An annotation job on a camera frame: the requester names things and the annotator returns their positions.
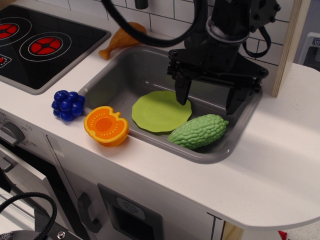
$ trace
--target blue grapes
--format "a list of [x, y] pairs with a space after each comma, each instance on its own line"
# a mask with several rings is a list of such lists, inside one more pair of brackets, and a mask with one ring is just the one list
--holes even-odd
[[53, 98], [54, 101], [51, 105], [53, 115], [65, 122], [72, 121], [84, 112], [85, 97], [75, 91], [60, 90], [54, 94]]

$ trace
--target oven handle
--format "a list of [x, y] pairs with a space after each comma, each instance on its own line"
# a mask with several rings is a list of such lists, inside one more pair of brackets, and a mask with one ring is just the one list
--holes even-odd
[[0, 144], [0, 167], [4, 173], [8, 173], [18, 163], [14, 161], [16, 156], [6, 147]]
[[102, 228], [102, 225], [98, 219], [95, 218], [93, 221], [90, 219], [88, 212], [90, 205], [90, 197], [88, 196], [88, 194], [83, 192], [81, 196], [78, 198], [78, 211], [80, 220], [88, 230], [97, 234]]

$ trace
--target toy orange half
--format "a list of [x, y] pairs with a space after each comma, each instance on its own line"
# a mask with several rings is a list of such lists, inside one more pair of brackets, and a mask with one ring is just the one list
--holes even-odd
[[110, 106], [100, 106], [93, 109], [84, 120], [86, 132], [98, 143], [107, 147], [121, 144], [129, 134], [128, 121], [114, 113]]

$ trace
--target stovetop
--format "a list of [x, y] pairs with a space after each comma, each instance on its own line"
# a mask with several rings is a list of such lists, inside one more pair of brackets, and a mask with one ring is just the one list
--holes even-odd
[[0, 11], [0, 81], [41, 94], [110, 36], [106, 30], [10, 5]]

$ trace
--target white countertop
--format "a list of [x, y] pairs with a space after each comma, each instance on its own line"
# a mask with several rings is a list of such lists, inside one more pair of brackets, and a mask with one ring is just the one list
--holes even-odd
[[[111, 33], [119, 28], [112, 21], [38, 1], [16, 3]], [[320, 219], [318, 71], [293, 64], [279, 97], [263, 95], [233, 153], [221, 162], [203, 165], [131, 136], [118, 147], [104, 148], [85, 132], [84, 116], [71, 123], [53, 116], [55, 92], [79, 91], [112, 60], [98, 55], [109, 41], [41, 95], [0, 82], [0, 108], [185, 196], [243, 229], [289, 229]]]

